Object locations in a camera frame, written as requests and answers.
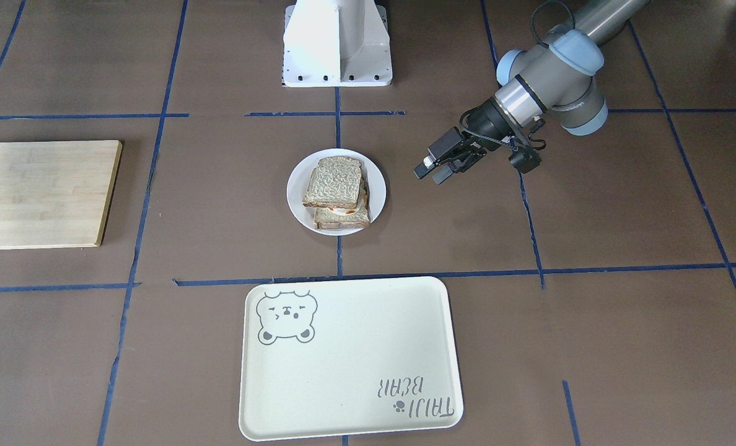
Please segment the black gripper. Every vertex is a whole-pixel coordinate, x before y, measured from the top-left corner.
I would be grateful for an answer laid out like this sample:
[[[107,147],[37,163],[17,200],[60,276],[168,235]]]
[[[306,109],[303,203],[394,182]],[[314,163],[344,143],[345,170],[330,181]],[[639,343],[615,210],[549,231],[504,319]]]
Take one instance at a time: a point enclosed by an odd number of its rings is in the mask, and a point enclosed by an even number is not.
[[[515,134],[495,99],[468,110],[461,118],[461,126],[463,135],[451,128],[427,148],[424,160],[414,169],[418,180],[433,174],[434,182],[441,185],[451,176],[469,170],[487,151],[502,146],[509,150],[509,162],[514,160],[517,150],[499,143]]]

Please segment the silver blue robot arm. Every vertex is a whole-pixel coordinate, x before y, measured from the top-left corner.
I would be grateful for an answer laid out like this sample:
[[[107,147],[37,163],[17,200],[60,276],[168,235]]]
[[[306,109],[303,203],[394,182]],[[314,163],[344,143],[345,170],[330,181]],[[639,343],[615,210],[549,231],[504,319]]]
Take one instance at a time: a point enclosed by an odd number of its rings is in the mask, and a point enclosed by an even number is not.
[[[597,85],[604,65],[601,46],[613,39],[646,1],[590,1],[529,50],[508,51],[496,65],[498,90],[478,107],[462,114],[456,127],[436,139],[415,167],[422,180],[432,175],[440,184],[466,172],[486,154],[509,151],[509,162],[521,174],[541,163],[546,147],[533,134],[552,114],[576,136],[599,130],[608,118],[608,104]]]

